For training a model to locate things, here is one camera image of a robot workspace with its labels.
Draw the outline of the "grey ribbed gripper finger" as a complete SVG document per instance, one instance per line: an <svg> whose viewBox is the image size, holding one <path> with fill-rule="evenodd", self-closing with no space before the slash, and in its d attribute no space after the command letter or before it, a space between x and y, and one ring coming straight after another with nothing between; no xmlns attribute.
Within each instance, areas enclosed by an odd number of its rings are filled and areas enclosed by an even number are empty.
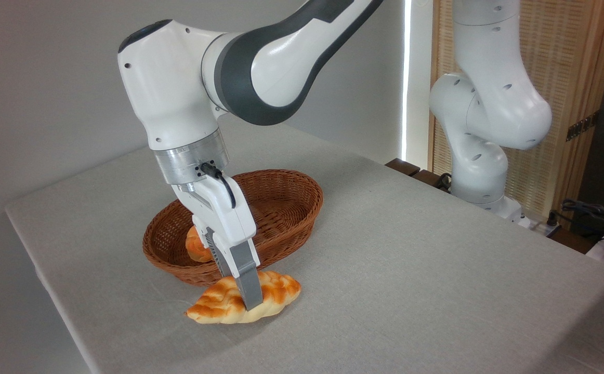
<svg viewBox="0 0 604 374"><path fill-rule="evenodd" d="M194 225L203 244L209 248L221 275L233 276L246 310L250 311L262 304L261 284L257 274L257 266L261 261L253 242L255 223L220 224L216 228L205 222L196 222Z"/></svg>

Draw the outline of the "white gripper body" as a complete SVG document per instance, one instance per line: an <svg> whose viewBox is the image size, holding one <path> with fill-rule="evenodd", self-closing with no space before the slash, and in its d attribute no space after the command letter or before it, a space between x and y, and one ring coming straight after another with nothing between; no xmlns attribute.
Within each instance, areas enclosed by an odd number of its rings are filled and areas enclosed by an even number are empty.
<svg viewBox="0 0 604 374"><path fill-rule="evenodd" d="M206 177L192 185L192 192L185 185L171 187L179 201L201 221L195 224L198 228L212 228L230 247L255 236L254 218L235 180Z"/></svg>

